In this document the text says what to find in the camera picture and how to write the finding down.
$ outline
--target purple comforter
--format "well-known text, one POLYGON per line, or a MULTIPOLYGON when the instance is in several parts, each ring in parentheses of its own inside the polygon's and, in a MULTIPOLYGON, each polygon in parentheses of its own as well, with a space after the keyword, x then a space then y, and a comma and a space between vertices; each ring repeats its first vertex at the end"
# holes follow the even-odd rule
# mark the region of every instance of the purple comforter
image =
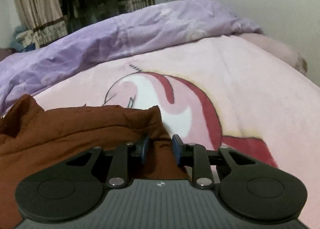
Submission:
POLYGON ((204 37, 262 33, 217 1, 185 0, 106 19, 39 50, 0 62, 0 114, 23 94, 44 89, 99 63, 204 37))

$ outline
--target gray gripper base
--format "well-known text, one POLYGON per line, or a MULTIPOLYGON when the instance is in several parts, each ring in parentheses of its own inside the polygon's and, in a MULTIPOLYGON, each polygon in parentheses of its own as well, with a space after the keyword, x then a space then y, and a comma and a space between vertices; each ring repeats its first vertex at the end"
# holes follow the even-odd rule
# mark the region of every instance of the gray gripper base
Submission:
POLYGON ((136 179, 108 192, 89 214, 59 224, 24 220, 18 229, 306 229, 298 220, 279 225, 253 224, 226 211, 215 194, 193 188, 187 180, 136 179))

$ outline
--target bed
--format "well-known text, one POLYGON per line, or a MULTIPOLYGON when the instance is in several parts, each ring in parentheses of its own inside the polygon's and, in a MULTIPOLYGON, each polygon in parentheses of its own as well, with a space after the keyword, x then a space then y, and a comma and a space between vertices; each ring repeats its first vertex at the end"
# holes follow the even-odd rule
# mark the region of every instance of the bed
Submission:
POLYGON ((44 110, 158 105, 170 136, 225 144, 298 177, 308 190, 300 220, 316 229, 320 89, 298 52, 262 33, 216 1, 151 6, 7 57, 0 109, 26 93, 44 110))

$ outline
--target brown cloth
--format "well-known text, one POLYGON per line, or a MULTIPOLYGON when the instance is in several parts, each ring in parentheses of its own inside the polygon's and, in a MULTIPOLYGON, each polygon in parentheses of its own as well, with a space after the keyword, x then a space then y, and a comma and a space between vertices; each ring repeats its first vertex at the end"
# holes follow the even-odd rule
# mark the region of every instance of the brown cloth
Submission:
POLYGON ((44 111, 24 95, 0 120, 0 228, 22 218, 14 193, 25 177, 93 146, 105 150, 149 133, 154 141, 139 178, 188 178, 176 166, 171 141, 157 106, 148 110, 120 106, 59 108, 44 111))

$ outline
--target cartoon character print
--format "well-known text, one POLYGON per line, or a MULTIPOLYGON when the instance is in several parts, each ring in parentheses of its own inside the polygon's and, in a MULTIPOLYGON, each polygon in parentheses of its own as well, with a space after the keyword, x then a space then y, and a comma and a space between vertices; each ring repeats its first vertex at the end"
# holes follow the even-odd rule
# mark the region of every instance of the cartoon character print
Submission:
POLYGON ((138 72, 124 76, 113 84, 106 94, 104 105, 137 109, 158 105, 170 136, 178 134, 184 143, 196 142, 209 150, 217 150, 225 144, 277 167, 263 140, 222 134, 212 102, 196 85, 175 76, 135 69, 138 72))

